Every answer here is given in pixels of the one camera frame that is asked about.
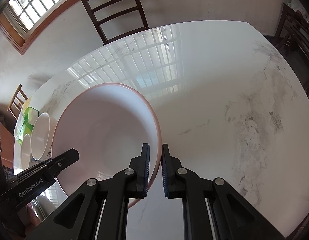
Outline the dark wooden chair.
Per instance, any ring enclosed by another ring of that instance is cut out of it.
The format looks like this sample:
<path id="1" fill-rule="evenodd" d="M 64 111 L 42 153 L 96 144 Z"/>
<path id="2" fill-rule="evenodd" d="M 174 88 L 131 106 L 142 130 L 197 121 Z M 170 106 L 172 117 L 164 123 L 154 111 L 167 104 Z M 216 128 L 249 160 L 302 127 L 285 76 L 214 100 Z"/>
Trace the dark wooden chair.
<path id="1" fill-rule="evenodd" d="M 104 45 L 149 29 L 140 0 L 81 0 Z"/>

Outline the light wooden chair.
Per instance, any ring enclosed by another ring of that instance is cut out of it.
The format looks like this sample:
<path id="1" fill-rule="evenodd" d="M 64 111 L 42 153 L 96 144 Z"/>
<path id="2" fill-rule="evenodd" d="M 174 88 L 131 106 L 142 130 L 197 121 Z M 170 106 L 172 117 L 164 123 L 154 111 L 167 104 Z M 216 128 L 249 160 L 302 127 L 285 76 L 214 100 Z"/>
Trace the light wooden chair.
<path id="1" fill-rule="evenodd" d="M 22 84 L 19 84 L 16 88 L 16 91 L 12 95 L 12 98 L 10 100 L 10 103 L 7 107 L 7 111 L 14 117 L 15 120 L 18 119 L 23 104 L 28 100 L 29 98 L 26 96 L 22 89 Z"/>

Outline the pink covered cabinet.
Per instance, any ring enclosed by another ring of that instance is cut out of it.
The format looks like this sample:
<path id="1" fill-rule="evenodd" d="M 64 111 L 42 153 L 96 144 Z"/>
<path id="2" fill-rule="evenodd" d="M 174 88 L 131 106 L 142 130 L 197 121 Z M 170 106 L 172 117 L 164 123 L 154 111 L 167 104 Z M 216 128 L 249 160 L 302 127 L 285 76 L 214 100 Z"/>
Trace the pink covered cabinet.
<path id="1" fill-rule="evenodd" d="M 14 136 L 0 122 L 0 156 L 4 166 L 13 170 Z"/>

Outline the white rabbit bowl pink band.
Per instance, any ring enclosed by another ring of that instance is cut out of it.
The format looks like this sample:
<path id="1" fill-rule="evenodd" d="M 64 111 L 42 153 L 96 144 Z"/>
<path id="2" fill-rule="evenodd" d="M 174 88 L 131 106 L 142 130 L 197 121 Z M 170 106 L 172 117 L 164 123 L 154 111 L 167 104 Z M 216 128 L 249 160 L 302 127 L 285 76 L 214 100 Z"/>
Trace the white rabbit bowl pink band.
<path id="1" fill-rule="evenodd" d="M 52 140 L 57 120 L 48 113 L 42 113 L 35 122 L 31 134 L 31 153 L 36 160 L 47 160 L 52 154 Z"/>

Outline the green tissue pack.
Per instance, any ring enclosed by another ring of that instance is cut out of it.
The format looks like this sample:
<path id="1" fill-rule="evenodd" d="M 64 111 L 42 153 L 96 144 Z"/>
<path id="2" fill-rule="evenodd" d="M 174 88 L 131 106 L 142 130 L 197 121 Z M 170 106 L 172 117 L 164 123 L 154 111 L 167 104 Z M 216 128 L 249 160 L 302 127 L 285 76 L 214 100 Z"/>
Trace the green tissue pack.
<path id="1" fill-rule="evenodd" d="M 13 132 L 18 144 L 22 144 L 23 138 L 26 134 L 32 134 L 34 124 L 38 117 L 39 111 L 33 107 L 27 107 L 21 111 Z"/>

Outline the white bowl blue band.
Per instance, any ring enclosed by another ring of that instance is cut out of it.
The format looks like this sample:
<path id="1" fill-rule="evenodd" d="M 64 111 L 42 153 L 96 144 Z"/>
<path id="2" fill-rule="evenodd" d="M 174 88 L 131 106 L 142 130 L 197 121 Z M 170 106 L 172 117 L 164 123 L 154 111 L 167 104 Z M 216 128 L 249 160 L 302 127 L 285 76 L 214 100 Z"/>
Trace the white bowl blue band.
<path id="1" fill-rule="evenodd" d="M 31 160 L 31 136 L 24 135 L 20 149 L 20 161 L 22 169 L 25 170 L 29 167 Z"/>

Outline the wood framed window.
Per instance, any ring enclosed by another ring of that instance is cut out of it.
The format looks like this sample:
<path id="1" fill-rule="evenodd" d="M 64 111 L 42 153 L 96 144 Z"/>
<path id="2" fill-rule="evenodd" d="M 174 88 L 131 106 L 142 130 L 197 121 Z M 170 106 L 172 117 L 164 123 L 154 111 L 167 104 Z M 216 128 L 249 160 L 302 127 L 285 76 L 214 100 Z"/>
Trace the wood framed window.
<path id="1" fill-rule="evenodd" d="M 68 0 L 8 0 L 0 14 L 0 30 L 23 55 L 45 28 L 44 23 Z"/>

